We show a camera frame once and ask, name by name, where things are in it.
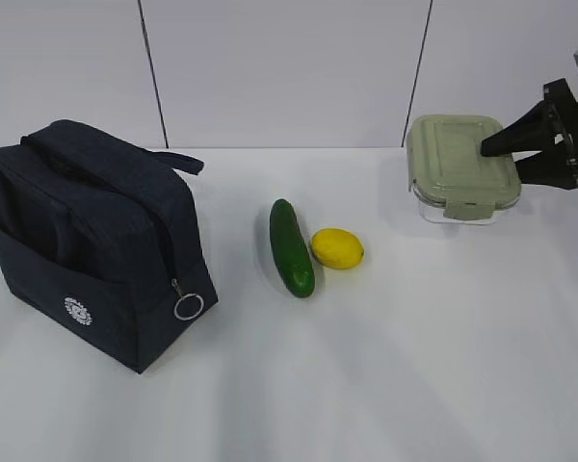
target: cucumber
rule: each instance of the cucumber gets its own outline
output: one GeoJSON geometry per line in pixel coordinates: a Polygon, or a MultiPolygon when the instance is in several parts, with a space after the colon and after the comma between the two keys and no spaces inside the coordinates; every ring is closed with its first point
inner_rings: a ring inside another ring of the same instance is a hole
{"type": "Polygon", "coordinates": [[[315,290],[315,272],[293,207],[277,200],[270,212],[270,244],[274,263],[291,294],[306,298],[315,290]]]}

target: lunch bag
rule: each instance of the lunch bag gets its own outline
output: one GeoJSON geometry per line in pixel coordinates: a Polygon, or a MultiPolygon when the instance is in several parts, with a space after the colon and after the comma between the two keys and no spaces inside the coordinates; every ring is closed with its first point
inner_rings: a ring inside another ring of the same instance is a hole
{"type": "Polygon", "coordinates": [[[150,152],[60,120],[0,148],[0,268],[11,292],[143,372],[217,301],[195,202],[150,152]]]}

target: food container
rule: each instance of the food container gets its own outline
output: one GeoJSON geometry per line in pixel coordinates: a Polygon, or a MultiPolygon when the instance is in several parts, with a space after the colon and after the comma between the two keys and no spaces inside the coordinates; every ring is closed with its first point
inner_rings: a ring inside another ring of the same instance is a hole
{"type": "Polygon", "coordinates": [[[482,157],[482,140],[502,130],[480,115],[424,115],[407,139],[409,190],[432,222],[491,224],[520,196],[512,155],[482,157]]]}

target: lemon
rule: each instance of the lemon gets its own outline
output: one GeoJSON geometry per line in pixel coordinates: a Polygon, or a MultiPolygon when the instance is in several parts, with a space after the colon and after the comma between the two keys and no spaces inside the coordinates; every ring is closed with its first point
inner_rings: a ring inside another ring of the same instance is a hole
{"type": "Polygon", "coordinates": [[[359,239],[344,229],[322,229],[312,237],[311,246],[319,263],[335,270],[356,267],[364,258],[359,239]]]}

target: green lid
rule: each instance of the green lid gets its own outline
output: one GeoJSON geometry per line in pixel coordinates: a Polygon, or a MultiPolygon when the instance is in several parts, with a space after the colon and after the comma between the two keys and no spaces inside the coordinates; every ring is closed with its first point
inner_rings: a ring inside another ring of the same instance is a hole
{"type": "Polygon", "coordinates": [[[407,139],[410,182],[420,200],[445,208],[446,218],[492,217],[520,196],[512,154],[482,157],[482,141],[502,130],[480,115],[424,115],[407,139]]]}

